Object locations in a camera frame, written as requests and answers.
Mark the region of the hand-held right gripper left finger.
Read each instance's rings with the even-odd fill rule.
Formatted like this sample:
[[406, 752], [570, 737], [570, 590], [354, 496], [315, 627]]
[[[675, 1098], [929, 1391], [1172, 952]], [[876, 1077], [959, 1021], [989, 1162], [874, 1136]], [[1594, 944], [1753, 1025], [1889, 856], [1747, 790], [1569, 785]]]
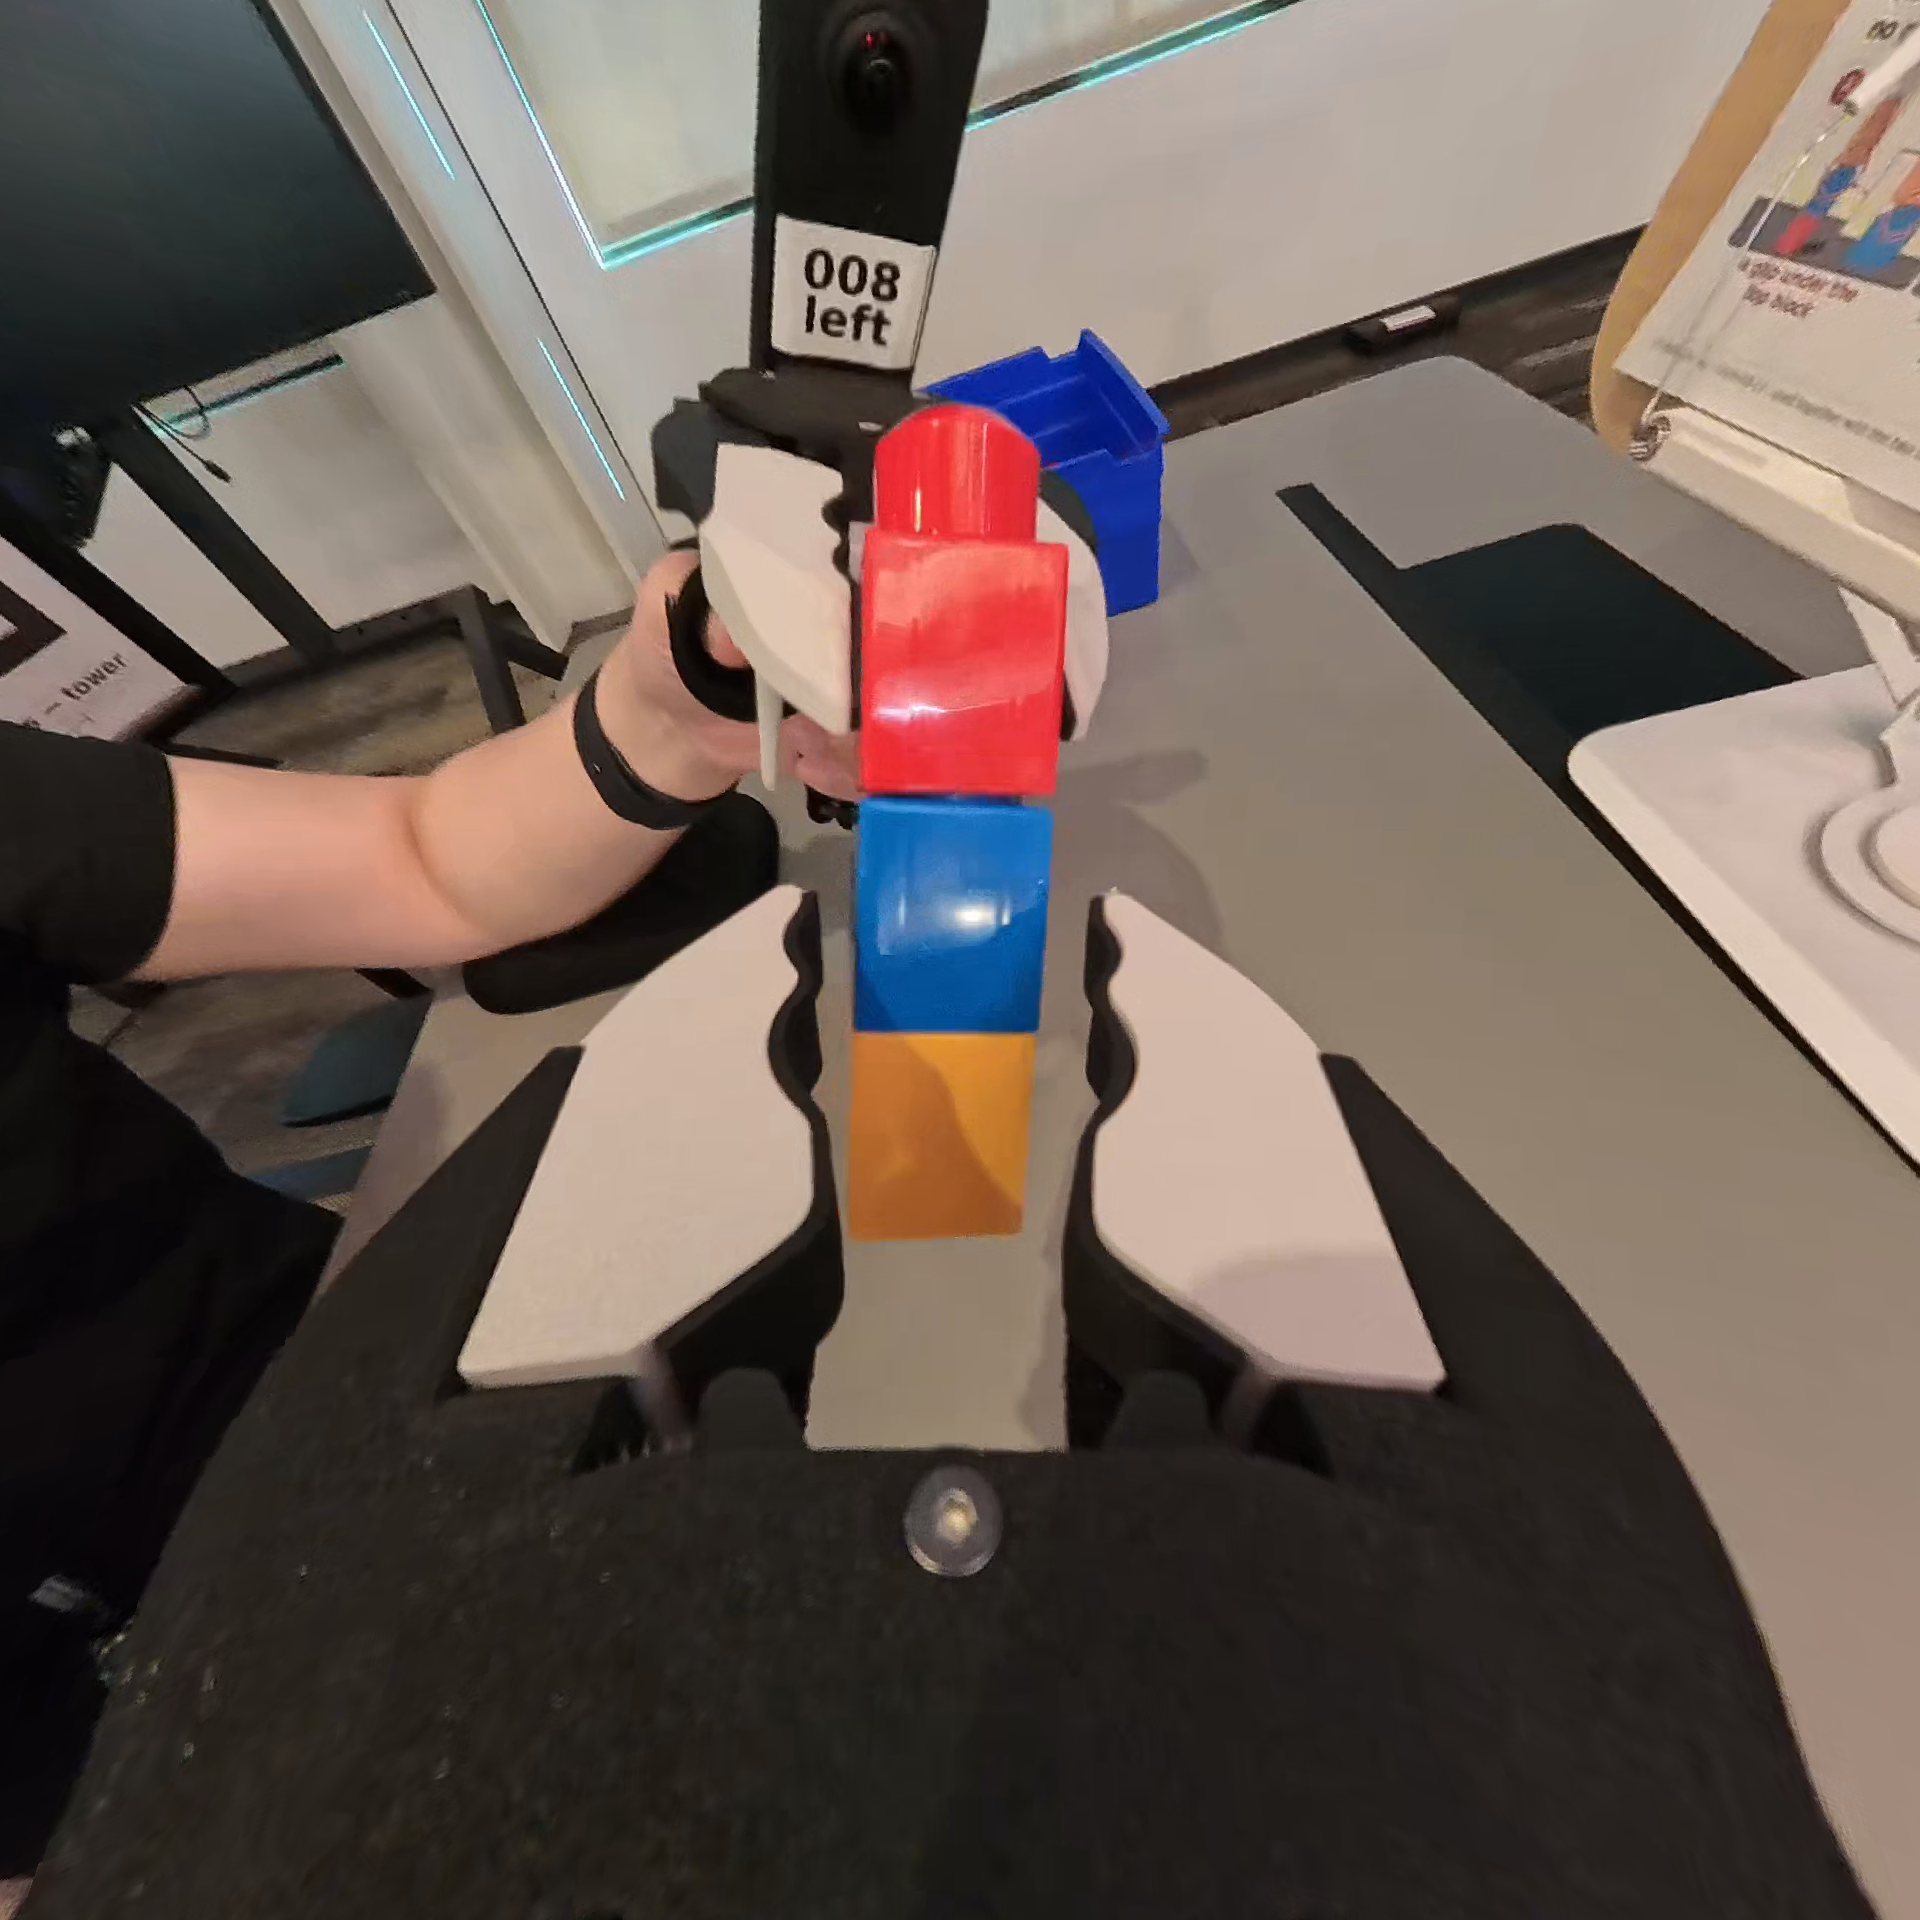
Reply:
[[818, 898], [782, 883], [601, 1016], [460, 1351], [467, 1387], [613, 1381], [659, 1435], [731, 1371], [810, 1387], [846, 1301], [822, 979]]

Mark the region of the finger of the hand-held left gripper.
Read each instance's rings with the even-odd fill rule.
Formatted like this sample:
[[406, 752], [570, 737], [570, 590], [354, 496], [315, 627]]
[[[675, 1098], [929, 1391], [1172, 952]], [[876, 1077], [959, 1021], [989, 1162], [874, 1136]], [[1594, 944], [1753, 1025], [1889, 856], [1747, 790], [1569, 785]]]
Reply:
[[853, 587], [837, 559], [837, 469], [779, 449], [715, 450], [701, 571], [710, 611], [757, 681], [833, 737], [853, 730]]
[[1110, 673], [1107, 585], [1091, 533], [1085, 511], [1066, 505], [1066, 493], [1041, 494], [1038, 541], [1061, 545], [1067, 557], [1061, 738], [1089, 734]]

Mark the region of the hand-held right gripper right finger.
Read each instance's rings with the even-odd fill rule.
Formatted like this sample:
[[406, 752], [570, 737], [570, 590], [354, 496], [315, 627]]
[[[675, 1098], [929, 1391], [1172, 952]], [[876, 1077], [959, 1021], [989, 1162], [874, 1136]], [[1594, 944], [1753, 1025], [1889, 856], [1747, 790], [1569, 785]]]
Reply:
[[1069, 1429], [1149, 1375], [1249, 1424], [1293, 1385], [1436, 1395], [1447, 1367], [1300, 1023], [1123, 891], [1089, 907], [1083, 983]]

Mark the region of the red mega block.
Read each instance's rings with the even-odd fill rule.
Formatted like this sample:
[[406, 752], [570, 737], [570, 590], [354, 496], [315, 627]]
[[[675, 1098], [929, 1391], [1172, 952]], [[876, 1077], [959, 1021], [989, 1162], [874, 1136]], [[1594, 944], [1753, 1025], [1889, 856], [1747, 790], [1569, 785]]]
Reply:
[[1036, 800], [1066, 721], [1069, 551], [1041, 538], [1041, 456], [935, 402], [874, 457], [858, 590], [865, 798]]

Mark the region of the blue plastic bin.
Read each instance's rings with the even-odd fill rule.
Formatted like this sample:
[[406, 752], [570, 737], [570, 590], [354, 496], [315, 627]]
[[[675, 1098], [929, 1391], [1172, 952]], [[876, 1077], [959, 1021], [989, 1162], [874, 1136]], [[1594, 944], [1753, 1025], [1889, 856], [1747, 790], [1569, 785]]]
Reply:
[[1067, 352], [1028, 347], [935, 379], [924, 397], [983, 408], [1036, 445], [1045, 477], [1071, 493], [1091, 529], [1110, 617], [1159, 602], [1167, 419], [1094, 333], [1082, 329]]

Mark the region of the yellow mega block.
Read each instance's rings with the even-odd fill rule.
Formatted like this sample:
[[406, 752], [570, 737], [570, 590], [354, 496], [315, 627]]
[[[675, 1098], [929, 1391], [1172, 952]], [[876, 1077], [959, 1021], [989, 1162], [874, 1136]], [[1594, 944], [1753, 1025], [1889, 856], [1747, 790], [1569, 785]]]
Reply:
[[854, 1242], [1012, 1237], [1025, 1226], [1033, 1033], [854, 1031]]

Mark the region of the blue mega block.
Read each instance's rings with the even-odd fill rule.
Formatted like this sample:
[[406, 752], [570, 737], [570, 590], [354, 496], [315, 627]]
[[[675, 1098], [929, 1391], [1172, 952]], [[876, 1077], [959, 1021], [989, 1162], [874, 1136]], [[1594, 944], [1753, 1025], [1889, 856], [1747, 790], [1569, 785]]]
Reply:
[[854, 1031], [1036, 1033], [1052, 851], [1045, 806], [865, 800], [853, 878]]

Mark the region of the person's left forearm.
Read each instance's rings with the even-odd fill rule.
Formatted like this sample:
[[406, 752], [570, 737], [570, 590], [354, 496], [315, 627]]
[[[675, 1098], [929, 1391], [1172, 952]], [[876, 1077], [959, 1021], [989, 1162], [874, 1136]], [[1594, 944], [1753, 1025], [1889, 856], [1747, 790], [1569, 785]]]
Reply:
[[689, 825], [607, 803], [573, 706], [430, 775], [174, 760], [172, 895], [132, 976], [434, 969], [580, 926]]

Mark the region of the person's left hand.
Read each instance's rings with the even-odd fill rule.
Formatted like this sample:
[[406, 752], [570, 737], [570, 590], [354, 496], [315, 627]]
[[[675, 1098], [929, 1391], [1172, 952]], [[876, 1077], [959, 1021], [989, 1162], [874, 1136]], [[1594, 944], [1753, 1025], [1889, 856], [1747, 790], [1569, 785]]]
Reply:
[[[705, 706], [686, 688], [669, 651], [669, 611], [698, 569], [698, 557], [669, 551], [643, 577], [629, 629], [597, 670], [595, 710], [635, 775], [677, 800], [709, 800], [761, 767], [754, 721], [735, 722]], [[705, 648], [724, 670], [747, 658], [718, 615], [709, 614]], [[858, 745], [799, 713], [782, 721], [782, 777], [837, 803], [858, 803]]]

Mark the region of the glass window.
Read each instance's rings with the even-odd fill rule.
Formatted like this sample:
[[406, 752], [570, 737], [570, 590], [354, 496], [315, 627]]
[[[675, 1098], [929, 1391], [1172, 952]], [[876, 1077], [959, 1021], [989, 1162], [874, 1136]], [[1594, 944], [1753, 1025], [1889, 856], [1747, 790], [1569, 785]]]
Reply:
[[[751, 211], [758, 6], [393, 2], [507, 224], [534, 197], [601, 273]], [[995, 2], [966, 128], [1223, 41], [1283, 6]]]

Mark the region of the black wristband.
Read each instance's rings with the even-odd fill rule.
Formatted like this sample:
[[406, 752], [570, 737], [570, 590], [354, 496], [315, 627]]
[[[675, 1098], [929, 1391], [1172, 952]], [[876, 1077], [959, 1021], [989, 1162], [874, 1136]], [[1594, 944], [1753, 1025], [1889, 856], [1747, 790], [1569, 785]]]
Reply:
[[686, 832], [713, 815], [724, 798], [735, 792], [735, 787], [724, 787], [719, 793], [709, 798], [686, 800], [643, 779], [622, 758], [601, 722], [597, 711], [599, 677], [601, 670], [595, 667], [595, 673], [589, 673], [589, 677], [579, 686], [570, 721], [577, 758], [597, 798], [623, 825], [647, 832]]

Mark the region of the black monitor stand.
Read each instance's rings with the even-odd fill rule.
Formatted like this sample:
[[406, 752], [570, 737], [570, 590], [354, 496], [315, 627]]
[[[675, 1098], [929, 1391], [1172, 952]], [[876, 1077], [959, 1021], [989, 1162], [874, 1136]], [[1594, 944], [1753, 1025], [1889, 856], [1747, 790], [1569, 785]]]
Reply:
[[503, 733], [526, 718], [519, 670], [562, 681], [565, 654], [545, 646], [516, 609], [492, 599], [478, 583], [332, 629], [227, 509], [161, 449], [161, 434], [141, 409], [92, 423], [84, 432], [290, 650], [290, 661], [259, 658], [236, 667], [241, 693], [333, 679], [349, 666], [454, 638], [490, 728]]

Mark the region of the framed marker sign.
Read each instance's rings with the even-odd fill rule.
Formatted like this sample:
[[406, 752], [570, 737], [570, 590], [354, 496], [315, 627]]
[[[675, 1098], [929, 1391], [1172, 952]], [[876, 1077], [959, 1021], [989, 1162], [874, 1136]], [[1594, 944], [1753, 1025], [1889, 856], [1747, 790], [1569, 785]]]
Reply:
[[193, 686], [2, 542], [2, 721], [62, 737], [130, 738]]

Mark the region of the black monitor screen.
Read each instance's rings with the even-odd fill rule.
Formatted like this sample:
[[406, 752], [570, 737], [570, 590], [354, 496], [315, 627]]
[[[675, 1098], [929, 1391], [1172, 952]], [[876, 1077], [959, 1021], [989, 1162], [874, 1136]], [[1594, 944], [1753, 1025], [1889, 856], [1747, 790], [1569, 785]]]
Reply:
[[2, 6], [6, 437], [434, 291], [273, 7]]

